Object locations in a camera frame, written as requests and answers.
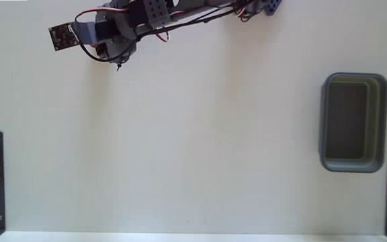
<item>black wire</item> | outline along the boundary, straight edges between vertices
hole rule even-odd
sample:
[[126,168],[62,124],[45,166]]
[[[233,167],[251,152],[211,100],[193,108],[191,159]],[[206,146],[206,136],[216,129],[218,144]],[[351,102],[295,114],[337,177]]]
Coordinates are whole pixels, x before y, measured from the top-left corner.
[[[128,54],[128,56],[126,57],[126,59],[119,63],[119,64],[123,64],[123,63],[125,63],[126,61],[129,60],[130,55],[132,54],[132,51],[134,50],[134,45],[135,45],[137,42],[140,42],[140,40],[141,40],[143,37],[145,37],[145,36],[153,35],[153,34],[160,34],[160,33],[163,33],[163,32],[170,32],[171,30],[175,30],[175,29],[177,29],[177,28],[184,27],[184,26],[190,26],[190,25],[200,24],[200,23],[208,23],[209,21],[218,19],[218,18],[220,18],[220,17],[224,17],[224,16],[226,16],[226,15],[229,15],[229,14],[232,14],[232,13],[236,13],[238,10],[240,10],[240,9],[242,9],[242,8],[244,8],[244,7],[246,7],[246,6],[248,6],[248,4],[252,3],[253,1],[254,1],[254,0],[248,0],[248,1],[241,1],[240,3],[234,3],[233,5],[227,6],[227,7],[234,7],[234,9],[232,9],[232,10],[230,10],[230,11],[226,11],[226,12],[224,12],[224,13],[216,14],[216,15],[214,15],[214,16],[207,17],[207,18],[204,19],[204,17],[206,17],[206,16],[208,16],[208,15],[210,15],[210,14],[213,14],[213,13],[215,13],[215,12],[217,12],[217,11],[219,11],[219,10],[222,9],[222,8],[219,7],[218,9],[216,9],[216,10],[214,10],[214,11],[211,11],[211,12],[209,12],[209,13],[206,13],[206,14],[200,16],[200,17],[197,17],[197,18],[195,18],[195,19],[193,19],[193,20],[191,20],[191,21],[189,21],[189,22],[182,23],[182,24],[177,24],[177,25],[174,25],[174,26],[169,26],[169,27],[160,28],[160,29],[158,29],[158,30],[151,30],[151,31],[146,32],[146,33],[143,33],[143,34],[141,34],[141,35],[137,35],[137,39],[136,39],[136,40],[133,40],[133,41],[131,42],[131,44],[130,44],[127,48],[125,48],[119,55],[114,56],[114,57],[111,57],[111,58],[97,58],[97,57],[93,56],[93,55],[86,49],[85,45],[82,43],[80,35],[79,35],[79,34],[76,34],[76,35],[77,35],[77,37],[78,37],[79,45],[80,45],[81,49],[83,50],[83,52],[86,53],[86,55],[87,55],[88,57],[90,57],[90,58],[92,58],[93,60],[98,61],[98,62],[103,62],[103,63],[104,63],[104,62],[112,62],[112,61],[115,61],[115,60],[119,59],[120,57],[122,57],[124,54],[126,54],[126,52],[128,52],[128,50],[129,50],[129,54]],[[76,16],[76,18],[75,18],[75,23],[79,23],[79,22],[77,21],[77,19],[78,19],[79,17],[80,17],[79,15]]]
[[191,20],[191,21],[189,21],[189,22],[197,21],[197,20],[199,20],[199,19],[202,19],[203,17],[209,16],[210,14],[216,13],[216,12],[219,11],[219,10],[221,10],[221,8],[215,9],[215,10],[213,10],[213,11],[211,11],[211,12],[209,12],[209,13],[206,13],[206,14],[200,16],[200,17],[197,17],[197,18],[195,18],[195,19],[193,19],[193,20]]
[[[80,15],[76,16],[75,19],[74,19],[74,22],[76,24],[79,23],[79,21],[77,21],[79,19]],[[94,61],[98,61],[98,62],[103,62],[103,63],[106,63],[106,62],[112,62],[112,61],[115,61],[117,59],[119,59],[120,57],[122,57],[124,54],[126,54],[126,52],[128,50],[132,50],[134,48],[134,45],[138,42],[137,40],[133,40],[131,42],[131,44],[126,47],[120,54],[118,54],[117,56],[114,56],[114,57],[111,57],[111,58],[97,58],[95,56],[93,56],[85,47],[85,45],[83,44],[83,42],[81,41],[81,35],[80,34],[77,34],[76,33],[76,36],[77,36],[77,40],[79,41],[79,45],[81,47],[81,49],[83,50],[84,53],[86,53],[86,55],[90,58],[92,58]]]
[[240,17],[240,19],[241,19],[241,21],[243,22],[243,23],[245,23],[245,22],[247,22],[247,21],[249,21],[252,17],[254,17],[254,16],[256,16],[256,15],[258,15],[261,11],[259,11],[259,12],[255,12],[255,13],[244,13],[244,14],[242,14],[242,16]]
[[177,24],[177,25],[174,25],[174,26],[164,27],[164,28],[160,28],[159,30],[152,30],[152,31],[149,31],[149,32],[146,32],[146,33],[143,33],[143,34],[139,35],[139,38],[143,38],[143,37],[151,35],[151,34],[160,34],[160,33],[163,33],[163,32],[169,32],[171,30],[175,30],[177,28],[184,27],[184,26],[190,26],[190,25],[200,24],[200,23],[207,23],[207,22],[212,21],[214,19],[218,19],[219,17],[224,17],[226,15],[235,13],[238,10],[240,10],[240,9],[244,8],[245,6],[247,6],[248,4],[252,3],[253,1],[254,0],[246,1],[244,5],[240,5],[240,6],[235,7],[234,9],[232,9],[230,11],[226,11],[224,13],[216,14],[216,15],[214,15],[212,17],[207,17],[205,19],[198,19],[198,20],[195,20],[195,21],[189,21],[189,22],[182,23],[182,24]]

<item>red wire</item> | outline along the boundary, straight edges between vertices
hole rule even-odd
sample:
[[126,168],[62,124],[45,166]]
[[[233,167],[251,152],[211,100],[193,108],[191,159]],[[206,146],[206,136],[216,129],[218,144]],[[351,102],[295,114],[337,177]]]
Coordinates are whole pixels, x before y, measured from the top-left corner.
[[171,13],[171,16],[172,15],[177,15],[177,14],[180,14],[180,13],[184,13],[184,11],[174,11],[174,12]]
[[100,8],[96,8],[96,9],[89,9],[89,10],[82,11],[81,13],[79,13],[76,16],[76,18],[82,16],[85,13],[98,12],[98,11],[112,11],[112,12],[116,12],[116,13],[126,13],[126,12],[128,12],[128,9],[116,9],[113,7],[100,7]]
[[240,10],[239,14],[237,14],[236,16],[241,17],[242,14],[245,12],[245,10],[246,10],[246,7],[244,7],[242,10]]
[[167,43],[169,40],[168,32],[167,32],[167,39],[162,38],[162,36],[160,34],[156,34],[156,37],[158,37],[159,40],[162,40],[162,42],[164,42],[164,43]]

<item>robotic arm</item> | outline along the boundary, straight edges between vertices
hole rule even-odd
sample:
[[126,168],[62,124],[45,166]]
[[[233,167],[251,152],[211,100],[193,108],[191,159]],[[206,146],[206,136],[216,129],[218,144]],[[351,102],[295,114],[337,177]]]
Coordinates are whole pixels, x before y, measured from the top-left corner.
[[[169,40],[169,32],[180,27],[207,23],[235,13],[242,22],[264,11],[273,15],[281,0],[112,0],[103,7],[81,12],[75,21],[49,29],[54,49],[79,45],[93,60],[116,63],[118,69],[136,51],[136,44],[148,35]],[[79,22],[86,13],[96,13],[94,22]],[[177,24],[187,17],[197,18]],[[97,56],[85,47],[95,47]]]

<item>circuit board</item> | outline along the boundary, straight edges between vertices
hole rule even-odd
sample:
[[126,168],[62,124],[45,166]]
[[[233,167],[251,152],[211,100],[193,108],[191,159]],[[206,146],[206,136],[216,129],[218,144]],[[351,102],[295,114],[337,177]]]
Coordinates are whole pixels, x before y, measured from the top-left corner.
[[61,24],[48,29],[52,36],[53,47],[55,51],[70,48],[79,45],[74,34],[74,23]]

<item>gray tray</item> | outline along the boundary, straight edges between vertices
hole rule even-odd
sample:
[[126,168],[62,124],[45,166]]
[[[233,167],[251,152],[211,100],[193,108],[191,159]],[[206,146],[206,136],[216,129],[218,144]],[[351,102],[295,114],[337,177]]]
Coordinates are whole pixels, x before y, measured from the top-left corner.
[[320,160],[329,171],[371,173],[384,162],[387,80],[335,73],[322,89]]

